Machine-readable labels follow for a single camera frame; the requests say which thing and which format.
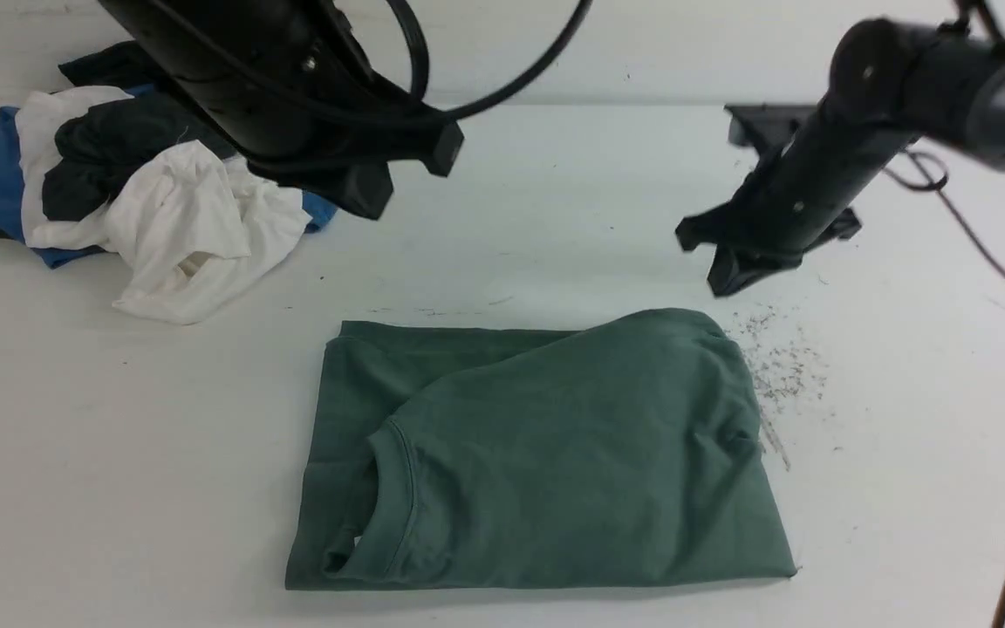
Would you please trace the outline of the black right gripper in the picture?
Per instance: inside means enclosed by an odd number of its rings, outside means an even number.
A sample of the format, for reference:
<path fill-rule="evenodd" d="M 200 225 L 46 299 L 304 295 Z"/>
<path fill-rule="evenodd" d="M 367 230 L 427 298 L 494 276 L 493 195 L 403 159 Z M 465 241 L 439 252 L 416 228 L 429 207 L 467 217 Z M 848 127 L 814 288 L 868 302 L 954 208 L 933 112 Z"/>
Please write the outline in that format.
<path fill-rule="evenodd" d="M 802 265 L 820 237 L 916 131 L 900 108 L 910 71 L 932 32 L 877 17 L 837 45 L 829 83 L 784 150 L 759 162 L 733 198 L 683 219 L 684 250 L 714 245 L 707 282 L 717 298 Z"/>

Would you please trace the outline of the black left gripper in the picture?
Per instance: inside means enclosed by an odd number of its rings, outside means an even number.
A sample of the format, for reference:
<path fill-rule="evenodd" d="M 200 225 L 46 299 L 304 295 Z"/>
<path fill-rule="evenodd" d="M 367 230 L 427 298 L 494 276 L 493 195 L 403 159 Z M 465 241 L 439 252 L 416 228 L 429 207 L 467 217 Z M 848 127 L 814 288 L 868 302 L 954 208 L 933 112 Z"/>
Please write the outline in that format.
<path fill-rule="evenodd" d="M 104 1 L 200 111 L 258 166 L 348 214 L 378 220 L 391 160 L 448 176 L 455 122 L 379 74 L 331 1 Z"/>

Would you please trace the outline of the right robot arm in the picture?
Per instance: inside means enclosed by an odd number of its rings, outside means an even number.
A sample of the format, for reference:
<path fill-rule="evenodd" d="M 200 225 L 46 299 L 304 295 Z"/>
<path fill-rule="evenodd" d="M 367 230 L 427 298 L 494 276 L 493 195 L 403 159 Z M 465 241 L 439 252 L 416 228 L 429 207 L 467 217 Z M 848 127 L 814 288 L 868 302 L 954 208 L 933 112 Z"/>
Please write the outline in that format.
<path fill-rule="evenodd" d="M 853 237 L 853 200 L 916 140 L 1005 172 L 1005 38 L 973 38 L 963 23 L 863 20 L 837 45 L 820 103 L 728 111 L 731 142 L 753 147 L 758 163 L 729 201 L 675 230 L 685 251 L 714 246 L 715 297 Z"/>

